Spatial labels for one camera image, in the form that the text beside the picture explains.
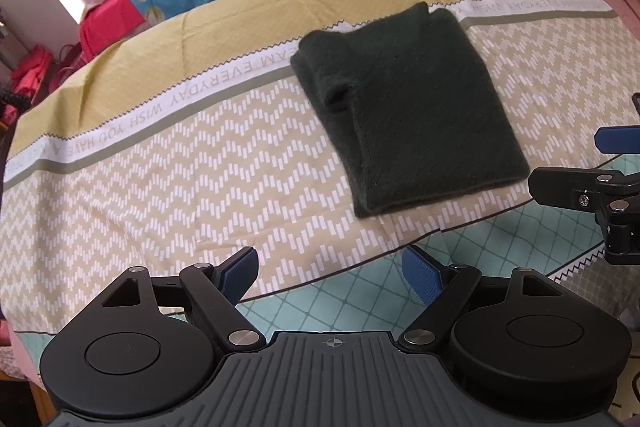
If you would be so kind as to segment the red bags on floor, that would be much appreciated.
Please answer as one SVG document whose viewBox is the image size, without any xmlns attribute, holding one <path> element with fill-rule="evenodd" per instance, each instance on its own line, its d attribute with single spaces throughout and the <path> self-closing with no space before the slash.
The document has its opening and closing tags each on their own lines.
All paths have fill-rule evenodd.
<svg viewBox="0 0 640 427">
<path fill-rule="evenodd" d="M 80 43 L 64 46 L 59 58 L 37 44 L 1 83 L 1 130 L 8 130 L 85 64 Z"/>
</svg>

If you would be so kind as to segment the dark green knit sweater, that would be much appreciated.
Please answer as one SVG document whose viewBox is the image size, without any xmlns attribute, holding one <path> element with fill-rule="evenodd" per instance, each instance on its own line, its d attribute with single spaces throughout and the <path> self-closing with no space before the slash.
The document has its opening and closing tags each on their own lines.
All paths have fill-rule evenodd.
<svg viewBox="0 0 640 427">
<path fill-rule="evenodd" d="M 419 2 L 353 31 L 311 31 L 291 66 L 359 218 L 528 176 L 485 62 L 446 9 Z"/>
</svg>

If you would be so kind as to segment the yellow beige patterned bedspread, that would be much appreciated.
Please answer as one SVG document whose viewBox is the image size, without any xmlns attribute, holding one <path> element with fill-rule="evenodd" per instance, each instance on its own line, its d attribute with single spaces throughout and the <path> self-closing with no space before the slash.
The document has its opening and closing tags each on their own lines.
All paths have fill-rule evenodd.
<svg viewBox="0 0 640 427">
<path fill-rule="evenodd" d="M 359 218 L 291 60 L 424 2 L 480 57 L 529 173 Z M 116 44 L 23 115 L 1 157 L 1 308 L 55 426 L 634 426 L 639 265 L 596 211 L 539 205 L 539 167 L 639 173 L 602 127 L 639 124 L 624 0 L 218 0 Z M 419 246 L 482 279 L 436 349 Z M 236 305 L 262 349 L 217 351 L 179 274 L 243 247 Z"/>
</svg>

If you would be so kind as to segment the red pink bed sheet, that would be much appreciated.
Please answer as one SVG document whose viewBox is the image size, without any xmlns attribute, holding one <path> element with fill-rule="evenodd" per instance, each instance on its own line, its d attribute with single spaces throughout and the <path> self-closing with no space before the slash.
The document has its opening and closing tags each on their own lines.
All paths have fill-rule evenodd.
<svg viewBox="0 0 640 427">
<path fill-rule="evenodd" d="M 79 25 L 79 43 L 87 62 L 122 39 L 131 38 L 149 24 L 130 0 L 105 0 L 84 16 Z"/>
</svg>

